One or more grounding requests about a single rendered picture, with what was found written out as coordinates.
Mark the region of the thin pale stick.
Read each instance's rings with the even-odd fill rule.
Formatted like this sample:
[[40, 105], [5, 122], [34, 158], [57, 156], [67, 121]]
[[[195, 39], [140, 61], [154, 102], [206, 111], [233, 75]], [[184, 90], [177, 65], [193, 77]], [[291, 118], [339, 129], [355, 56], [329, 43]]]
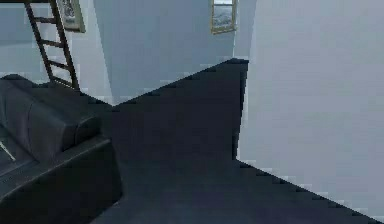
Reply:
[[1, 141], [0, 141], [0, 148], [12, 159], [12, 161], [16, 161], [16, 158], [10, 153], [10, 151], [6, 148], [6, 146]]

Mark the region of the framed picture with pale frame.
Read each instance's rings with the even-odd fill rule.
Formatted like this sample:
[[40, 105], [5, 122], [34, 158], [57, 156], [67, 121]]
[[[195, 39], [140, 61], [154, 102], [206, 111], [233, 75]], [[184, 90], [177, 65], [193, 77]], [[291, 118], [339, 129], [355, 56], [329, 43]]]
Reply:
[[85, 32], [79, 0], [57, 0], [63, 27], [66, 31]]

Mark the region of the dark brown ladder shelf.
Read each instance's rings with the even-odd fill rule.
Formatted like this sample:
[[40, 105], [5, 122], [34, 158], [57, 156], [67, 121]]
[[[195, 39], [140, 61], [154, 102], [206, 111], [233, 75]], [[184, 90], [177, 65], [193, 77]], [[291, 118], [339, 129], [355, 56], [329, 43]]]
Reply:
[[[28, 16], [28, 19], [30, 21], [30, 25], [32, 28], [32, 31], [34, 33], [34, 37], [36, 40], [36, 43], [38, 45], [46, 72], [48, 74], [49, 80], [52, 82], [57, 82], [60, 84], [63, 84], [65, 86], [68, 86], [72, 89], [79, 90], [79, 83], [75, 72], [75, 67], [73, 64], [73, 60], [71, 57], [70, 49], [67, 43], [67, 39], [64, 32], [64, 26], [61, 22], [59, 8], [57, 5], [56, 0], [37, 0], [37, 3], [47, 3], [50, 6], [52, 16], [51, 17], [39, 17], [35, 16], [31, 4], [34, 3], [34, 0], [23, 0], [23, 4]], [[59, 41], [52, 41], [44, 39], [41, 36], [41, 32], [38, 29], [37, 24], [38, 23], [45, 23], [45, 24], [51, 24], [56, 27]], [[48, 58], [47, 52], [44, 48], [44, 46], [51, 46], [60, 48], [63, 51], [64, 57], [66, 62], [60, 63], [54, 60], [51, 60]], [[59, 78], [53, 74], [52, 67], [57, 67], [63, 70], [66, 70], [69, 72], [70, 80], [66, 81], [63, 78]]]

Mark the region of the black leather sofa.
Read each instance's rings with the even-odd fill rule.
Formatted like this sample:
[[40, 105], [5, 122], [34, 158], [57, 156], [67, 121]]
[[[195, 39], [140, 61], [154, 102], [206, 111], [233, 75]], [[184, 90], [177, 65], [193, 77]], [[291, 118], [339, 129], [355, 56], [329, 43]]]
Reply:
[[0, 78], [0, 224], [89, 224], [123, 195], [92, 98], [58, 83]]

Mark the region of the framed landscape picture, wooden frame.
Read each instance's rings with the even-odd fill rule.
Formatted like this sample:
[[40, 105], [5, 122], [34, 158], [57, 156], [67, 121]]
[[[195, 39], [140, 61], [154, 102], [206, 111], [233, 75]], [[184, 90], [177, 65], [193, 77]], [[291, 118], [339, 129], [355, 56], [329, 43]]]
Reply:
[[237, 0], [210, 0], [210, 30], [221, 34], [236, 30]]

